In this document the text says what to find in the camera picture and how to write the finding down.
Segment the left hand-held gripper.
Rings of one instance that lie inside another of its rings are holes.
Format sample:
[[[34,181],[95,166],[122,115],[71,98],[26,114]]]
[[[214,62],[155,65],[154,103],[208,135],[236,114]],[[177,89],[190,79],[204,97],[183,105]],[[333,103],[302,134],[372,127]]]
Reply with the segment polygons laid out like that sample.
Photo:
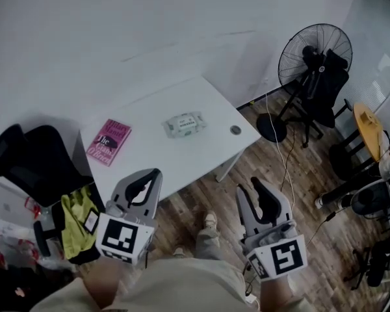
[[[102,256],[139,264],[156,230],[162,176],[157,168],[145,169],[118,182],[106,212],[99,216],[96,248]]]

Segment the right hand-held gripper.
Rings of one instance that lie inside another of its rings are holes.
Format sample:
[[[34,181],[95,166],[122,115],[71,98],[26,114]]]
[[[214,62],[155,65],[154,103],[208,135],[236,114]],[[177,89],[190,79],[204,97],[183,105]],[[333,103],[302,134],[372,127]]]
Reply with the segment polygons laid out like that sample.
[[[304,236],[298,234],[296,222],[286,218],[289,202],[275,195],[257,177],[251,178],[258,195],[259,216],[247,190],[239,184],[236,201],[241,224],[246,232],[240,245],[259,280],[274,280],[307,266]],[[272,227],[259,229],[260,224]]]

